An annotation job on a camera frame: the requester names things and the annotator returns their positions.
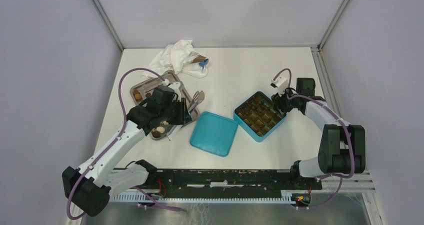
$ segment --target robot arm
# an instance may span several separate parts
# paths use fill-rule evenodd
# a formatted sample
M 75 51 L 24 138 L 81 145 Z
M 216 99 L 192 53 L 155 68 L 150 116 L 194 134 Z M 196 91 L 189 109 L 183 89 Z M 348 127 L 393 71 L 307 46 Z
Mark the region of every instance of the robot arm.
M 333 116 L 335 113 L 325 100 L 315 96 L 313 78 L 298 78 L 296 90 L 288 87 L 287 79 L 282 76 L 271 82 L 271 86 L 278 89 L 278 93 L 271 97 L 276 111 L 288 113 L 292 109 L 298 109 L 322 131 L 318 155 L 308 160 L 296 161 L 290 169 L 295 176 L 313 178 L 330 173 L 350 173 L 352 163 L 349 149 L 345 146 L 349 139 L 353 150 L 354 173 L 360 174 L 365 170 L 364 128 L 361 125 L 352 125 L 337 115 Z M 345 124 L 348 137 L 340 123 Z
M 144 184 L 149 175 L 148 164 L 136 162 L 129 169 L 113 174 L 111 171 L 153 128 L 163 122 L 171 125 L 189 122 L 191 117 L 185 98 L 181 98 L 181 85 L 174 82 L 169 86 L 156 87 L 150 98 L 133 107 L 126 115 L 123 132 L 118 130 L 105 146 L 77 169 L 66 168 L 62 173 L 65 196 L 68 198 L 76 186 L 72 202 L 93 217 L 105 208 L 110 197 Z

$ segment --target white table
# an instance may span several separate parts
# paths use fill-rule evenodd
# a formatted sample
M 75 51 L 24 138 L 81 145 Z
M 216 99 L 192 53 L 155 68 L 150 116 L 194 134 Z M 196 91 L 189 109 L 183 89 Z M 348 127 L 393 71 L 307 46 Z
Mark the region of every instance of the white table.
M 201 112 L 208 111 L 233 118 L 234 109 L 256 91 L 269 97 L 277 92 L 270 86 L 271 79 L 283 68 L 296 78 L 314 78 L 315 93 L 323 96 L 317 70 L 309 47 L 273 48 L 201 48 L 209 58 L 209 74 L 195 78 L 179 73 L 185 88 L 193 95 L 197 90 L 205 92 L 199 105 Z M 125 49 L 119 64 L 111 96 L 107 105 L 96 151 L 122 125 L 122 112 L 118 101 L 118 82 L 122 75 L 133 68 L 147 67 L 160 49 Z M 122 84 L 122 98 L 126 111 L 135 106 L 130 88 L 143 81 L 141 72 L 129 74 Z M 181 129 L 174 141 L 166 138 L 154 141 L 150 137 L 136 144 L 119 162 L 124 167 L 130 161 L 147 160 L 157 168 L 175 169 L 289 169 L 294 161 L 317 156 L 321 131 L 315 124 L 293 110 L 287 118 L 263 142 L 255 142 L 238 127 L 231 150 L 226 157 L 202 151 L 190 145 L 190 136 L 196 123 Z

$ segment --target metal tray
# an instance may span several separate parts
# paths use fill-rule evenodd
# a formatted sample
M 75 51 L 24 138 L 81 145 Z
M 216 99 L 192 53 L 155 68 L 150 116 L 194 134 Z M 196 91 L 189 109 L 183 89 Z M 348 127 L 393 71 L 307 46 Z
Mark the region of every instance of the metal tray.
M 178 78 L 178 76 L 174 73 L 174 71 L 172 71 L 172 70 L 167 71 L 162 75 L 162 77 L 165 78 L 165 79 L 168 79 L 170 83 L 180 82 L 182 84 L 182 86 L 181 86 L 182 87 L 181 97 L 185 98 L 187 105 L 189 105 L 190 102 L 192 101 L 192 97 L 189 95 L 186 88 L 184 87 L 184 83 Z M 132 100 L 134 101 L 134 103 L 136 105 L 138 105 L 144 99 L 150 97 L 150 95 L 152 95 L 153 89 L 155 89 L 157 86 L 159 86 L 161 84 L 162 84 L 162 80 L 160 78 L 158 78 L 158 77 L 149 78 L 146 81 L 143 81 L 143 82 L 131 87 L 131 89 L 129 90 L 129 93 L 131 94 L 131 97 L 132 97 Z M 137 90 L 141 94 L 141 99 L 138 100 L 138 101 L 135 98 L 134 90 Z M 182 128 L 184 128 L 186 125 L 196 121 L 199 118 L 199 116 L 200 116 L 200 111 L 196 107 L 193 110 L 193 112 L 191 113 L 191 122 L 184 124 L 184 126 L 182 126 Z M 150 133 L 150 137 L 153 140 L 160 140 L 160 139 L 165 138 L 167 136 L 168 132 L 172 129 L 173 125 L 163 125 L 162 127 L 165 128 L 165 132 L 162 133 L 160 137 L 153 137 L 152 133 Z

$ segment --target white wall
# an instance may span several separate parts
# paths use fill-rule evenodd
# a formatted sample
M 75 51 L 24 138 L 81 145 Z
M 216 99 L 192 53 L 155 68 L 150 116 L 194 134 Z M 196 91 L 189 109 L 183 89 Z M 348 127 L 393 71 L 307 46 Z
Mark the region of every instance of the white wall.
M 317 45 L 342 0 L 100 0 L 127 48 Z
M 63 224 L 119 58 L 90 0 L 0 0 L 0 224 Z
M 423 224 L 424 0 L 351 0 L 324 47 L 390 225 Z

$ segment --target container lid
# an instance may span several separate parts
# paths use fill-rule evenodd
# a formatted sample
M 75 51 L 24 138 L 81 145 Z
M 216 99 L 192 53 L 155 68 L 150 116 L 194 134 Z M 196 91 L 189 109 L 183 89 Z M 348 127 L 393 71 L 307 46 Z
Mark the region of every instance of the container lid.
M 228 155 L 239 124 L 229 118 L 203 112 L 197 121 L 190 144 L 206 152 L 225 157 Z

